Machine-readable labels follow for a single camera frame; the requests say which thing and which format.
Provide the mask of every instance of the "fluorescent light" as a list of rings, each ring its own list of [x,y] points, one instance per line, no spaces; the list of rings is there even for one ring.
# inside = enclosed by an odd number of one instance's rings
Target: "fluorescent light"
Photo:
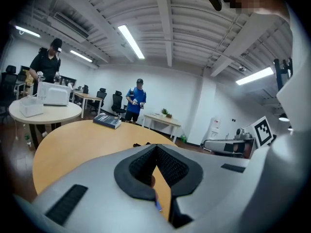
[[[145,57],[142,55],[139,47],[137,46],[134,38],[132,37],[131,33],[128,31],[127,27],[125,25],[122,25],[122,26],[119,26],[118,29],[121,31],[121,33],[124,35],[125,39],[131,45],[131,47],[134,50],[137,57],[139,59],[144,59]]]
[[[279,117],[279,120],[282,122],[289,122],[290,120],[287,118],[287,115],[285,113],[282,113]]]
[[[87,61],[89,61],[89,62],[92,62],[92,60],[90,60],[90,59],[84,57],[83,55],[81,55],[81,54],[79,54],[79,53],[77,53],[77,52],[75,52],[75,51],[73,51],[73,50],[71,50],[70,52],[73,53],[73,54],[75,54],[75,55],[77,55],[77,56],[79,56],[79,57],[82,58],[82,59],[85,59],[85,60],[87,60]]]
[[[32,32],[32,31],[30,31],[30,30],[27,30],[27,29],[21,28],[21,27],[19,27],[19,26],[15,26],[15,28],[16,28],[17,30],[24,31],[24,32],[26,32],[26,33],[32,34],[32,35],[34,35],[34,36],[36,36],[36,37],[39,37],[39,38],[40,38],[40,35],[39,35],[39,34],[34,33],[34,32]]]
[[[236,81],[236,83],[238,85],[249,83],[249,82],[252,82],[254,80],[258,80],[258,79],[264,78],[266,76],[269,76],[271,74],[273,74],[271,67],[267,67],[266,69],[264,69],[262,71],[256,72],[256,73],[254,73],[254,74],[252,74],[246,78],[243,78],[241,80]]]

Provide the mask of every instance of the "desk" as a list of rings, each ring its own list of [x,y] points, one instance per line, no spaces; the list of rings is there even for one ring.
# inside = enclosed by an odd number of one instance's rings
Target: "desk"
[[[81,118],[82,119],[83,119],[84,110],[85,110],[86,105],[87,105],[87,102],[86,102],[87,100],[97,100],[97,101],[99,101],[98,111],[97,111],[97,115],[99,115],[99,113],[101,112],[101,105],[102,105],[102,100],[103,100],[102,98],[93,97],[93,96],[90,96],[89,94],[85,94],[85,93],[73,90],[72,102],[74,102],[74,96],[78,96],[78,97],[83,99],[83,102],[82,102],[82,113],[81,113]]]
[[[16,92],[16,100],[18,100],[18,94],[19,94],[19,87],[23,85],[23,95],[25,95],[25,86],[26,86],[26,82],[25,81],[19,81],[17,80],[15,83],[15,89],[17,90]]]
[[[161,122],[167,125],[171,125],[172,128],[172,133],[171,133],[171,137],[174,135],[174,139],[173,142],[175,143],[176,141],[176,131],[179,127],[181,127],[181,124],[178,120],[174,119],[174,118],[168,118],[168,117],[163,117],[161,115],[153,115],[153,114],[146,114],[144,115],[144,119],[142,121],[142,127],[145,127],[145,122],[146,122],[146,118],[149,118],[151,120],[150,124],[149,124],[149,129],[153,121],[157,121],[157,122]]]
[[[175,146],[172,141],[154,131],[125,122],[115,130],[95,124],[92,120],[63,125],[48,134],[35,153],[35,190],[37,194],[41,193],[54,181],[88,160],[130,149],[135,143],[145,145],[147,142]],[[157,167],[153,175],[162,206],[161,213],[168,219],[171,190]]]
[[[81,108],[74,103],[68,103],[68,106],[44,105],[43,114],[25,117],[19,111],[19,101],[14,101],[9,107],[9,113],[12,118],[18,122],[29,124],[30,133],[35,148],[38,148],[38,140],[35,134],[34,124],[54,124],[73,119],[81,114]]]

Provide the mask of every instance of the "black vent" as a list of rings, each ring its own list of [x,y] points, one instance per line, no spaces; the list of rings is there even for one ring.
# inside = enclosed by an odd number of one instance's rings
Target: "black vent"
[[[75,25],[72,21],[70,21],[69,19],[67,19],[64,15],[60,14],[60,13],[56,13],[54,15],[54,18],[59,20],[60,22],[62,22],[64,25],[72,28],[73,30],[75,30],[77,33],[79,33],[80,35],[82,35],[85,38],[88,38],[88,34],[81,29],[80,27],[78,27],[77,25]]]

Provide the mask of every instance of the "small plant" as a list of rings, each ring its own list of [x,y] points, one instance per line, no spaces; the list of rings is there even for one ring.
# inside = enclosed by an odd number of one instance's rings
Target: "small plant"
[[[164,109],[164,108],[163,108],[163,109],[161,110],[161,113],[164,114],[164,115],[167,115],[169,112],[167,111],[167,109]]]

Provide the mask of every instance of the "floor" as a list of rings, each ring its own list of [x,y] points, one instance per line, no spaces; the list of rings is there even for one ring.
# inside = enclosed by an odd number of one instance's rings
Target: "floor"
[[[94,115],[94,112],[91,114],[85,111],[84,120],[93,119]],[[78,120],[81,120],[81,118],[77,117],[63,124]],[[51,126],[46,125],[46,129],[47,132],[50,132]],[[35,149],[33,146],[27,146],[24,140],[25,132],[30,135],[28,125],[26,125],[24,129],[23,123],[15,122],[11,117],[8,117],[8,120],[5,119],[4,124],[0,124],[1,155],[3,157],[5,170],[11,181],[13,193],[31,202],[37,196],[32,176]],[[42,137],[39,134],[37,135],[38,141],[40,142]],[[187,145],[179,139],[176,140],[176,145],[192,151],[208,153],[199,147]]]

